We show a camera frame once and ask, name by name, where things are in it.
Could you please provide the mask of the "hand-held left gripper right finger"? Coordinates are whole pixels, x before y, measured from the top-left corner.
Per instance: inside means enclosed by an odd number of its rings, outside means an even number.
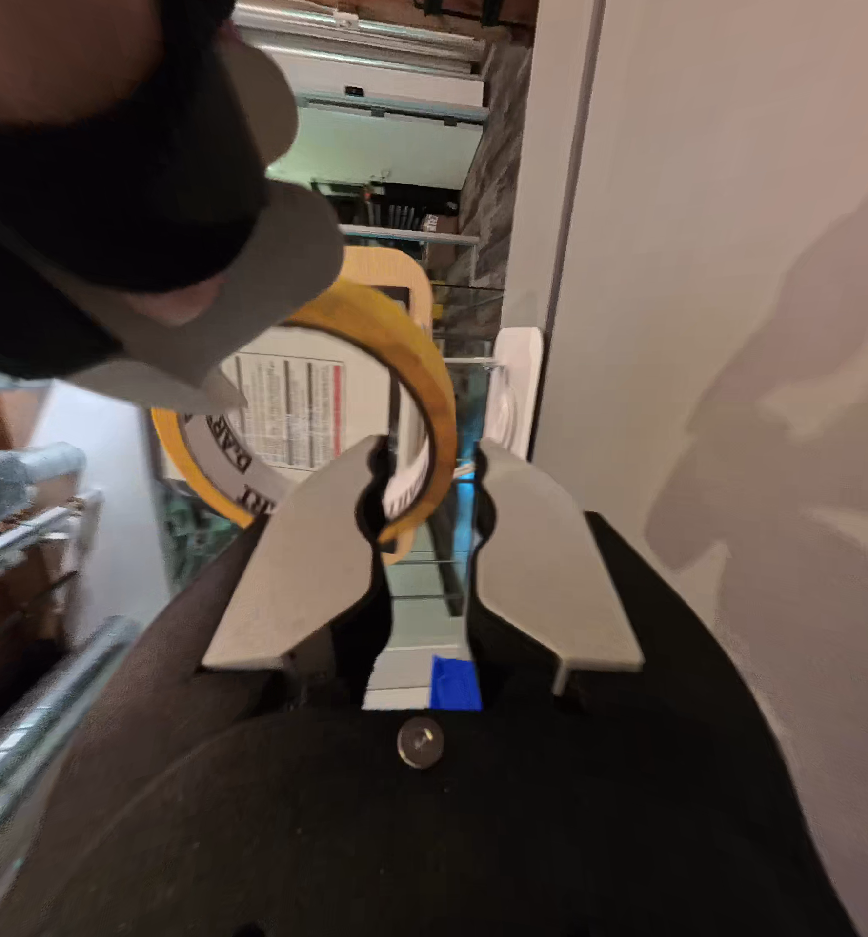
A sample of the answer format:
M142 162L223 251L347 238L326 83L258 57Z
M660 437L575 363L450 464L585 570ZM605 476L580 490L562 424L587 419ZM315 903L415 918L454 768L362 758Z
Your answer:
M640 672L643 650L576 501L497 442L480 453L495 510L475 560L484 609L551 654L555 696L573 673Z

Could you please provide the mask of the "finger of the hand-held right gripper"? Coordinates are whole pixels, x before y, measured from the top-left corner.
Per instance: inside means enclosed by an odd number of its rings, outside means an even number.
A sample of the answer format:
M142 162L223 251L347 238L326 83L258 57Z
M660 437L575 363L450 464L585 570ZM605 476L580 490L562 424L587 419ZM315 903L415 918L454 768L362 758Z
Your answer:
M242 392L217 368L198 381L188 381L134 359L110 359L68 375L66 382L140 407L180 414L225 414L247 405Z
M269 203L215 298L182 325L142 318L125 339L129 359L198 381L334 284L345 247L328 202L292 183L268 183L267 192Z

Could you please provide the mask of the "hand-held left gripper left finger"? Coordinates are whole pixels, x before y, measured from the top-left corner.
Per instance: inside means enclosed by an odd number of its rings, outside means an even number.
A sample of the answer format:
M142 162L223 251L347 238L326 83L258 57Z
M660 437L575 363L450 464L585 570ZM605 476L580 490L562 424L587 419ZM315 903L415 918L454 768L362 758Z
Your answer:
M362 600L373 552L357 507L373 480L368 436L271 514L202 658L207 670L335 670L331 624Z

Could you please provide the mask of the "blue plastic bin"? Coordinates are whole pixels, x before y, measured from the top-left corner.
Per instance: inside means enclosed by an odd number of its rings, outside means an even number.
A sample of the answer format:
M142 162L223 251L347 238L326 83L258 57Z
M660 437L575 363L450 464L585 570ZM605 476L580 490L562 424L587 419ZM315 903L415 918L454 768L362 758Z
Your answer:
M434 655L431 659L428 709L482 711L483 708L476 664L470 660Z

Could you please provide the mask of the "yellow tape roll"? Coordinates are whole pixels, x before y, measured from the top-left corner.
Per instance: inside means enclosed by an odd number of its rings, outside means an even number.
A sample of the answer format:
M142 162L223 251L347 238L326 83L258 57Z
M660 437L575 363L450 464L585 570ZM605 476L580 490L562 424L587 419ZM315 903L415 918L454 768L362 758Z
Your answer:
M416 529L451 487L458 439L451 378L431 337L392 298L343 278L281 327L328 334L356 346L393 371L413 399L427 434L426 473L413 499L388 520L377 542L386 545Z

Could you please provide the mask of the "person's right hand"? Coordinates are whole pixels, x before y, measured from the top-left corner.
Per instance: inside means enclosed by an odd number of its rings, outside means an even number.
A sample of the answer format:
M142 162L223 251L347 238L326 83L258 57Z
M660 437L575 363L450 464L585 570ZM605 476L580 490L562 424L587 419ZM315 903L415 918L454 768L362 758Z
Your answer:
M196 208L192 123L235 2L0 2L0 224L20 246L177 326L235 248ZM0 307L64 301L0 243Z

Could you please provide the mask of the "acrylic sign stand wooden board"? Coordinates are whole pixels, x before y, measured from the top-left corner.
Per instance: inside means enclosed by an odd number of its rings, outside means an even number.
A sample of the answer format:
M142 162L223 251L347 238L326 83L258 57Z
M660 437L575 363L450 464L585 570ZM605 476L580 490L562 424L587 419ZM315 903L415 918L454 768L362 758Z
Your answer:
M530 428L544 342L535 329L503 329L480 355L445 354L454 375L486 380L484 425L456 431L455 481L471 480L480 439L516 452ZM404 383L350 338L315 329L278 328L235 353L226 364L246 405L218 420L224 457L236 473L231 500L242 521L268 513L303 482L365 436L386 432L394 472L384 495L393 518L415 497L433 463L424 420Z

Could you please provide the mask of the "silver ceiling pipe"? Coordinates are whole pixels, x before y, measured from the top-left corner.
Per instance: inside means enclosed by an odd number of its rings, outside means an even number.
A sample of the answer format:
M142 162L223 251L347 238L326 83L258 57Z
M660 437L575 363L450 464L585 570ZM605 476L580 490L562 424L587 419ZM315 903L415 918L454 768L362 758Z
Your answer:
M107 618L0 719L0 831L64 750L144 626Z

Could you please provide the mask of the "silver elbow duct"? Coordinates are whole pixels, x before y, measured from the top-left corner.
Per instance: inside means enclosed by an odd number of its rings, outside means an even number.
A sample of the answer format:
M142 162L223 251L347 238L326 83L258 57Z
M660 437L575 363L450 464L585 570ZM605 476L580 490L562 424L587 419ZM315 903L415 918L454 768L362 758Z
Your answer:
M85 453L66 442L0 451L0 522L27 509L38 485L78 473L85 465Z

